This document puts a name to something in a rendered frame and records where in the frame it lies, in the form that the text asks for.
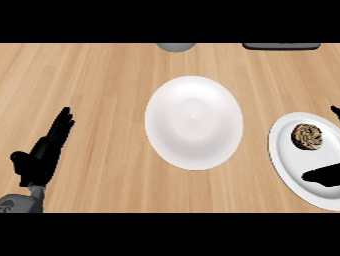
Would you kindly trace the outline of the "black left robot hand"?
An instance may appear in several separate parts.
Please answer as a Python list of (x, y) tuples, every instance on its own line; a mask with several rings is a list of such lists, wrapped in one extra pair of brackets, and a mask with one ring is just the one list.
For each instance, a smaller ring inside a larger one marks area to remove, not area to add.
[(67, 142), (75, 121), (70, 108), (64, 107), (52, 123), (47, 134), (39, 139), (28, 153), (11, 154), (15, 173), (21, 176), (19, 186), (46, 186), (59, 161), (61, 150)]

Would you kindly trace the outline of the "brown chocolate cupcake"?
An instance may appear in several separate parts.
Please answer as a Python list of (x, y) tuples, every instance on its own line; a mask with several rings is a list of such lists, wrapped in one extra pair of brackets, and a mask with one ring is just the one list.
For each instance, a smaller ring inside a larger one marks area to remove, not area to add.
[(291, 132), (291, 141), (301, 150), (318, 150), (322, 147), (322, 131), (312, 125), (298, 124)]

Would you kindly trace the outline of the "grey rounded object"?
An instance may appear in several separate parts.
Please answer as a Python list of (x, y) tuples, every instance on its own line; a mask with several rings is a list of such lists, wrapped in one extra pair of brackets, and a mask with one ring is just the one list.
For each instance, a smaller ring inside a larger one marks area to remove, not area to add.
[(158, 43), (157, 46), (167, 52), (179, 53), (188, 51), (195, 44), (194, 43)]

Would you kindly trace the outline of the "white plate with rim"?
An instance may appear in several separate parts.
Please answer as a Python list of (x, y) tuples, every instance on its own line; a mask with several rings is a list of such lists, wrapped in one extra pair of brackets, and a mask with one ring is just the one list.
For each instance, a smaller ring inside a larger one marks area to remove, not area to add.
[[(298, 124), (312, 124), (321, 129), (322, 147), (318, 150), (295, 147), (291, 133)], [(301, 179), (307, 171), (340, 163), (340, 128), (315, 114), (288, 113), (270, 127), (267, 151), (273, 168), (290, 190), (316, 207), (340, 211), (340, 186), (325, 187)]]

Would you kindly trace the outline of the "large white round plate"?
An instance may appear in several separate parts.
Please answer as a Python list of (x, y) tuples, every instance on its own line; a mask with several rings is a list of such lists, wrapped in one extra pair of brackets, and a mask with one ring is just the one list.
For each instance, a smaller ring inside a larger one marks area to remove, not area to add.
[(145, 131), (161, 158), (186, 170), (207, 170), (233, 155), (242, 138), (239, 104), (211, 79), (182, 76), (154, 92)]

